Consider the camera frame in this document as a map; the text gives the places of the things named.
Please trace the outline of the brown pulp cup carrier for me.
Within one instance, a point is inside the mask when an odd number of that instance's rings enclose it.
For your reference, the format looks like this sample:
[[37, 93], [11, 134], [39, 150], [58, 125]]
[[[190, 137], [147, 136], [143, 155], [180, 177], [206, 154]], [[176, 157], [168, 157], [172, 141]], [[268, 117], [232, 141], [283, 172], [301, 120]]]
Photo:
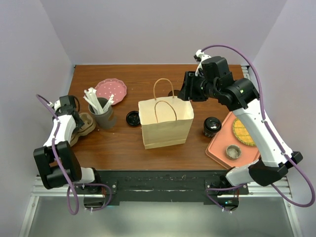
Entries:
[[96, 128], [96, 121], [88, 113], [80, 113], [79, 117], [84, 122], [84, 125], [78, 130], [72, 133], [70, 146], [72, 147], [77, 143], [78, 139], [83, 136], [87, 136]]

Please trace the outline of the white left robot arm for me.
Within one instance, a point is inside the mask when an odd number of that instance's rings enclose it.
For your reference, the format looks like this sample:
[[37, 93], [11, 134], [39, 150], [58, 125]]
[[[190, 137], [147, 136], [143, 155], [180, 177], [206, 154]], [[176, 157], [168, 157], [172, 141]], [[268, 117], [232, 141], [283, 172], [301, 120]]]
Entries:
[[40, 95], [37, 95], [37, 98], [52, 113], [53, 121], [48, 140], [33, 152], [45, 188], [53, 189], [69, 183], [85, 183], [85, 188], [90, 193], [100, 192], [102, 181], [96, 178], [95, 169], [81, 167], [70, 146], [73, 133], [84, 125], [79, 116], [78, 99], [66, 95], [52, 103]]

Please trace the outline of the black takeout coffee cup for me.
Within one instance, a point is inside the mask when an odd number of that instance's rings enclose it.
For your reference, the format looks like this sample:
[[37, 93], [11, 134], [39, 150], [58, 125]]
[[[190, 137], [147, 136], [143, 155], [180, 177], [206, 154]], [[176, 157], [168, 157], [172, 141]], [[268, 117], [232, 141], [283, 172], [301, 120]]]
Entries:
[[220, 130], [221, 130], [221, 127], [212, 128], [212, 127], [205, 126], [203, 128], [203, 134], [206, 137], [214, 137]]

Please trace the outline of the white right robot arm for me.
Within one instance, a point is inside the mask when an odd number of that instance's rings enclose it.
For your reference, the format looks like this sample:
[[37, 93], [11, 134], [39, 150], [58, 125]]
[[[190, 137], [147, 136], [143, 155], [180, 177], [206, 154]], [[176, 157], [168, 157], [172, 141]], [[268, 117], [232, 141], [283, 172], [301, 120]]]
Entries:
[[221, 191], [231, 194], [241, 184], [256, 182], [267, 186], [283, 178], [303, 156], [284, 142], [281, 148], [277, 145], [265, 126], [270, 119], [262, 118], [260, 96], [254, 84], [246, 78], [234, 80], [227, 60], [221, 56], [200, 53], [195, 60], [198, 68], [185, 72], [178, 98], [193, 102], [217, 99], [242, 122], [260, 152], [257, 161], [230, 169], [220, 181]]

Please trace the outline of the yellow paper bag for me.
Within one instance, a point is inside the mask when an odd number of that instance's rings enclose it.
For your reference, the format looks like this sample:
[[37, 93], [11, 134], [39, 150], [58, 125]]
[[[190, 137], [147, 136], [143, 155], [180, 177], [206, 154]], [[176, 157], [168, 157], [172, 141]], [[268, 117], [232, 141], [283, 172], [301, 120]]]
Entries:
[[153, 99], [138, 102], [145, 149], [184, 144], [194, 119], [191, 102], [153, 95]]

